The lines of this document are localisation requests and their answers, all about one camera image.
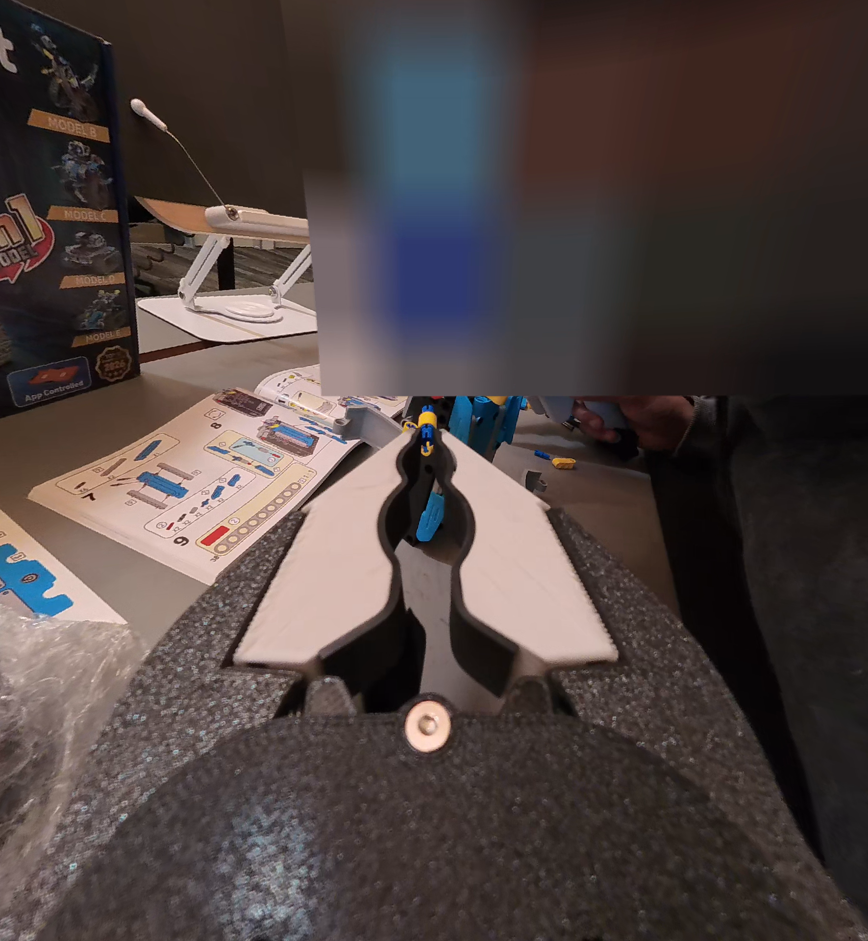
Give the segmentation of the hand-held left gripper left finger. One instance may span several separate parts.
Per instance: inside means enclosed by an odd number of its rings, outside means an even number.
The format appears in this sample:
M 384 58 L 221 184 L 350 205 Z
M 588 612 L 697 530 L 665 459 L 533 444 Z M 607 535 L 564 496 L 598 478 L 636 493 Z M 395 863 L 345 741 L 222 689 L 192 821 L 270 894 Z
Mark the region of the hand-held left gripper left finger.
M 367 712 L 395 712 L 421 685 L 425 632 L 394 554 L 410 521 L 399 435 L 305 509 L 233 662 L 337 676 Z

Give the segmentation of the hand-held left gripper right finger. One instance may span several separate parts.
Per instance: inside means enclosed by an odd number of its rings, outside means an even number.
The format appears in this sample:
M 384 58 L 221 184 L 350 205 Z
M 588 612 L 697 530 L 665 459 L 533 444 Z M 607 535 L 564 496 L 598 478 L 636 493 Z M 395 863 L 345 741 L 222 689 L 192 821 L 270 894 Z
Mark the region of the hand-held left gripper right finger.
M 460 667 L 503 697 L 523 676 L 616 663 L 545 503 L 447 432 L 437 435 L 434 467 L 458 547 L 450 639 Z

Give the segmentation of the grey curved panel piece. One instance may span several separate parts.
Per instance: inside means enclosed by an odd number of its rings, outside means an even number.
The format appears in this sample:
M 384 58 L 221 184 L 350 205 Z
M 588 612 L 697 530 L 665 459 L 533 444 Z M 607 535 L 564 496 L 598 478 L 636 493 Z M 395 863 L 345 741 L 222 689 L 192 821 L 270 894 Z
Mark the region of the grey curved panel piece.
M 439 427 L 447 428 L 476 453 L 492 462 L 500 445 L 511 443 L 520 414 L 528 407 L 523 396 L 413 396 L 399 420 L 372 406 L 348 405 L 346 416 L 335 419 L 332 431 L 346 441 L 365 441 L 379 450 L 415 421 L 423 406 L 434 406 Z

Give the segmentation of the grey desk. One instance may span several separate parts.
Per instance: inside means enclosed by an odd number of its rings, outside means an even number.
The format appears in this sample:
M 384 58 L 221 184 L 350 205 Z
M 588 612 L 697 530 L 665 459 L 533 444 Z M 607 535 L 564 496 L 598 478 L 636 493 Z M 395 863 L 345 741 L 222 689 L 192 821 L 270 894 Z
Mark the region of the grey desk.
M 233 347 L 146 346 L 140 378 L 0 420 L 0 506 L 153 647 L 205 586 L 28 500 L 37 485 L 114 452 L 222 389 L 253 390 L 275 371 L 317 362 L 313 336 Z M 649 477 L 527 411 L 496 466 L 538 469 L 538 449 L 578 460 L 546 471 L 561 507 L 674 614 L 675 589 Z

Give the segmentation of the person's right hand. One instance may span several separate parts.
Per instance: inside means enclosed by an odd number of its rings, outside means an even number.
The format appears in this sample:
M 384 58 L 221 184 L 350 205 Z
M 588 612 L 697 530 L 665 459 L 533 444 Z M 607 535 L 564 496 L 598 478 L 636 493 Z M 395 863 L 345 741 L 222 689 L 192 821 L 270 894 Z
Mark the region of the person's right hand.
M 617 431 L 605 428 L 604 419 L 592 412 L 592 404 L 608 403 L 619 407 L 629 427 L 645 450 L 674 451 L 683 441 L 694 416 L 694 401 L 684 396 L 608 396 L 602 400 L 579 398 L 572 415 L 582 432 L 595 441 L 613 443 Z

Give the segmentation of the blue and black brick model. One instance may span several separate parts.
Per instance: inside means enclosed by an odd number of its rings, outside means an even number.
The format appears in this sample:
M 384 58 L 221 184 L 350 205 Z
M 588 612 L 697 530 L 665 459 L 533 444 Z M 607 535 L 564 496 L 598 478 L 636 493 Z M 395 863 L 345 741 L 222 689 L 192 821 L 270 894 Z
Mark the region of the blue and black brick model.
M 413 430 L 425 411 L 435 414 L 440 431 L 448 431 L 492 462 L 502 443 L 512 442 L 524 396 L 413 396 L 404 406 L 404 430 Z M 444 518 L 444 497 L 430 468 L 411 495 L 411 529 L 404 540 L 418 546 L 432 540 Z

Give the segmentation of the building instruction booklet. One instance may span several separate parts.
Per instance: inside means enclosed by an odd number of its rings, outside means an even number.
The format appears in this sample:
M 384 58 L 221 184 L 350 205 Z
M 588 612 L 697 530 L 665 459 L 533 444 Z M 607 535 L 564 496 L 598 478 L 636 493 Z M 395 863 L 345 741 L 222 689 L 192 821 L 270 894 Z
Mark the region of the building instruction booklet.
M 357 448 L 346 406 L 395 418 L 405 396 L 327 396 L 317 364 L 209 396 L 29 499 L 205 584 L 298 510 Z

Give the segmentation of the clear plastic bag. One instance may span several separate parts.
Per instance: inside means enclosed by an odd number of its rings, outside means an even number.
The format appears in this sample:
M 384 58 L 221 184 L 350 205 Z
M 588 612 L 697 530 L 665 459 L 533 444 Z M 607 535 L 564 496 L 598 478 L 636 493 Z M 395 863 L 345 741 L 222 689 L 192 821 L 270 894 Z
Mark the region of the clear plastic bag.
M 84 724 L 143 652 L 124 624 L 25 616 L 0 602 L 0 855 L 49 817 Z

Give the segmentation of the white laptop stand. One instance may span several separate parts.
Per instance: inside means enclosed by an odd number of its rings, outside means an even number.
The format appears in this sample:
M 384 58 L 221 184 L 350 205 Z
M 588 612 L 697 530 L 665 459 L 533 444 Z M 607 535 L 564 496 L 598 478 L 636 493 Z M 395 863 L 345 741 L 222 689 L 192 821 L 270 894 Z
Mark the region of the white laptop stand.
M 263 209 L 192 204 L 139 198 L 160 222 L 183 232 L 203 233 L 196 258 L 174 296 L 144 298 L 138 308 L 193 337 L 212 344 L 243 344 L 278 337 L 313 334 L 316 312 L 288 299 L 288 291 L 310 267 L 309 224 L 305 218 L 270 214 Z M 240 238 L 298 248 L 285 272 L 265 289 L 202 294 L 205 277 L 225 248 Z

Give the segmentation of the blue printed kit box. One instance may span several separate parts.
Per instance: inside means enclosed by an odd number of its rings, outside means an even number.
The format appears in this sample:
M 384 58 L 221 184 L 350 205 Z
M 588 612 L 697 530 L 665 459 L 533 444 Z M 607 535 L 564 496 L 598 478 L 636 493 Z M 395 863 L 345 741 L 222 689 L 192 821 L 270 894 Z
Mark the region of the blue printed kit box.
M 139 373 L 110 45 L 0 1 L 0 418 Z

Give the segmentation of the white tethered stylus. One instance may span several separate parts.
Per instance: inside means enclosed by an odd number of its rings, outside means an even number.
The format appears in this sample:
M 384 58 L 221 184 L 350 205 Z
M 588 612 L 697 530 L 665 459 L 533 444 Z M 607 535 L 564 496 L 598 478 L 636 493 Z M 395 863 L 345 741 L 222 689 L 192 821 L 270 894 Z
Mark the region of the white tethered stylus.
M 214 196 L 215 202 L 213 203 L 213 205 L 225 205 L 225 201 L 224 201 L 224 200 L 222 199 L 222 197 L 218 194 L 216 188 L 215 188 L 214 185 L 209 181 L 208 177 L 204 174 L 204 172 L 203 172 L 202 169 L 199 167 L 199 165 L 198 165 L 198 163 L 195 161 L 195 159 L 193 159 L 191 153 L 190 153 L 190 152 L 188 151 L 188 149 L 184 146 L 184 144 L 182 144 L 182 142 L 181 142 L 181 140 L 179 139 L 179 137 L 178 137 L 177 135 L 173 134 L 173 133 L 169 130 L 168 124 L 166 124 L 165 122 L 163 122 L 163 121 L 157 116 L 157 114 L 156 114 L 155 112 L 151 111 L 151 110 L 146 106 L 145 102 L 144 102 L 143 100 L 141 100 L 141 99 L 136 99 L 136 98 L 131 99 L 131 100 L 130 100 L 130 107 L 131 107 L 132 112 L 133 112 L 135 115 L 137 115 L 137 116 L 138 116 L 139 118 L 141 118 L 142 120 L 146 121 L 147 123 L 151 124 L 152 126 L 156 127 L 157 129 L 159 129 L 162 133 L 164 133 L 165 135 L 167 135 L 168 137 L 170 137 L 170 138 L 176 143 L 176 145 L 180 148 L 180 150 L 181 150 L 182 153 L 185 155 L 185 157 L 187 158 L 187 160 L 189 161 L 189 163 L 192 165 L 192 167 L 198 172 L 199 176 L 202 178 L 203 182 L 205 183 L 205 185 L 207 186 L 207 188 L 210 190 L 210 192 L 211 192 L 212 195 Z

